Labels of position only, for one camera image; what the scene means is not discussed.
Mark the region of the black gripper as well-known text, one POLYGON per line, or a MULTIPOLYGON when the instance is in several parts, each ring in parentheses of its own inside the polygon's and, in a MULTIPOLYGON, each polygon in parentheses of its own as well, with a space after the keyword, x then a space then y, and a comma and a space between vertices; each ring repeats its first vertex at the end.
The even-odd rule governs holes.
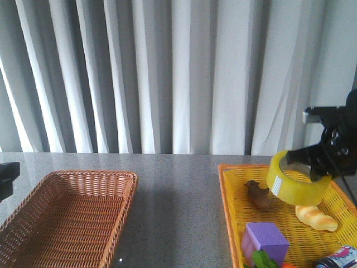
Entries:
POLYGON ((287 164, 310 165, 311 181, 356 174, 356 89, 348 94, 344 107, 345 113, 337 124, 324 126, 322 145, 318 143, 286 153, 287 164))
POLYGON ((20 175, 20 163, 1 163, 0 170, 0 198, 2 202, 13 194, 13 182, 20 175))

